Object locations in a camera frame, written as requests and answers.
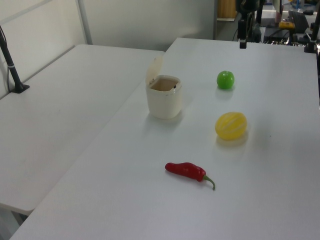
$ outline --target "white wall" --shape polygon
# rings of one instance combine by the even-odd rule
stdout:
[[[85,43],[76,0],[49,1],[1,27],[21,81],[72,46]],[[0,98],[7,93],[6,82],[7,64],[0,51]]]
[[[177,37],[213,39],[216,0],[79,0],[94,45],[166,51]]]

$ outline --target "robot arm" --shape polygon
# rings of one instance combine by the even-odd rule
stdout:
[[[238,39],[240,48],[247,48],[247,37],[255,18],[255,11],[262,10],[265,0],[235,0],[235,8],[241,13],[241,19],[238,21]]]

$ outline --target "green apple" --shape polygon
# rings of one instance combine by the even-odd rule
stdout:
[[[235,83],[235,76],[230,71],[222,71],[218,74],[216,83],[221,89],[231,89]]]

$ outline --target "white container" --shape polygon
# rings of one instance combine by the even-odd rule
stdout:
[[[150,113],[159,119],[172,119],[182,106],[181,81],[168,75],[158,75],[162,57],[155,58],[150,65],[145,82],[146,97]]]

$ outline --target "lemon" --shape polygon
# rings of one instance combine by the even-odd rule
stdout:
[[[239,138],[247,128],[246,116],[241,112],[227,112],[215,123],[215,132],[224,140]]]

